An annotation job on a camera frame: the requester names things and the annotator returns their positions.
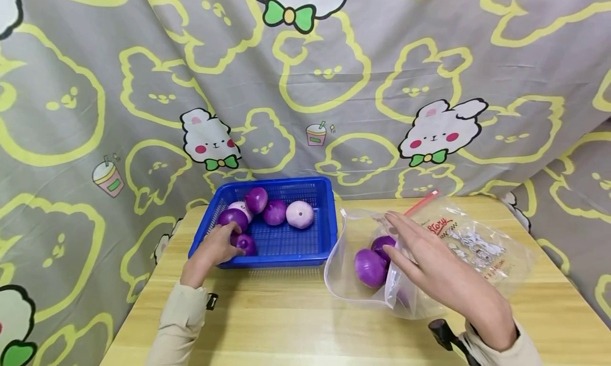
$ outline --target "wooden table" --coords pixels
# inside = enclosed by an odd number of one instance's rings
[[[505,206],[483,196],[454,200],[475,220],[502,230],[540,254],[533,273],[511,303],[545,364],[610,365],[610,331]],[[337,201],[336,206],[404,212],[417,201]],[[102,366],[144,363],[161,310],[180,278],[204,212],[205,206],[197,207],[185,216]],[[206,314],[190,365],[461,364],[457,355],[434,341],[426,326],[429,321],[405,321],[379,311],[359,310],[331,297],[322,268],[216,269],[204,285],[220,299],[214,311]],[[458,314],[451,311],[446,320],[455,333],[461,331]]]

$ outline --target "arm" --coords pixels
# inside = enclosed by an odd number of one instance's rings
[[[161,313],[146,366],[186,366],[189,362],[204,326],[208,303],[208,293],[202,288],[204,280],[214,266],[244,254],[244,250],[229,244],[232,232],[240,233],[234,222],[214,227],[182,267],[180,282],[174,286]]]
[[[458,338],[482,366],[542,366],[543,361],[526,331],[518,322],[512,320],[512,323],[511,329],[499,328],[494,334],[497,338],[515,337],[511,345],[501,347],[502,350],[487,345],[482,335],[469,322],[465,322],[466,331]]]
[[[482,366],[542,365],[534,344],[513,318],[509,302],[434,233],[410,218],[387,213],[416,262],[383,246],[390,259],[435,301],[466,318],[460,341]]]
[[[146,366],[186,366],[204,325],[208,293],[177,283],[170,293]]]

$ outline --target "green bow tie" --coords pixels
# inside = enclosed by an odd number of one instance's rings
[[[2,354],[0,365],[24,366],[36,354],[36,344],[33,342],[11,341]]]
[[[438,152],[435,152],[433,154],[415,154],[414,156],[412,156],[412,160],[409,162],[409,166],[415,167],[421,164],[422,162],[433,162],[435,164],[442,164],[446,161],[447,157],[447,149],[439,150]]]
[[[303,5],[297,9],[284,7],[277,0],[267,0],[265,3],[264,21],[268,26],[278,26],[282,23],[294,25],[302,34],[308,34],[314,29],[314,5]]]
[[[208,171],[214,171],[219,167],[237,169],[239,166],[238,157],[235,154],[231,154],[230,156],[226,157],[225,159],[219,159],[219,160],[206,159],[204,161],[204,164],[206,165],[206,170]]]

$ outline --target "printed plastic bag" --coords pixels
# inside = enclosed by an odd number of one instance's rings
[[[535,254],[490,226],[473,220],[438,191],[429,194],[406,215],[437,234],[506,298],[528,277]]]
[[[325,283],[335,297],[364,309],[390,309],[394,315],[405,319],[445,313],[442,305],[417,288],[393,263],[380,289],[363,285],[354,271],[354,256],[359,250],[370,248],[375,238],[389,235],[397,241],[395,248],[408,257],[410,254],[397,240],[397,233],[382,213],[356,209],[341,209],[341,213],[342,232],[325,265]]]

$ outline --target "beige sleeve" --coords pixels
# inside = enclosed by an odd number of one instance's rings
[[[161,313],[145,366],[186,366],[204,325],[208,293],[177,283]]]
[[[466,331],[458,336],[471,355],[482,366],[539,366],[543,365],[539,353],[523,327],[516,322],[518,339],[514,345],[502,353],[487,346],[469,323]]]

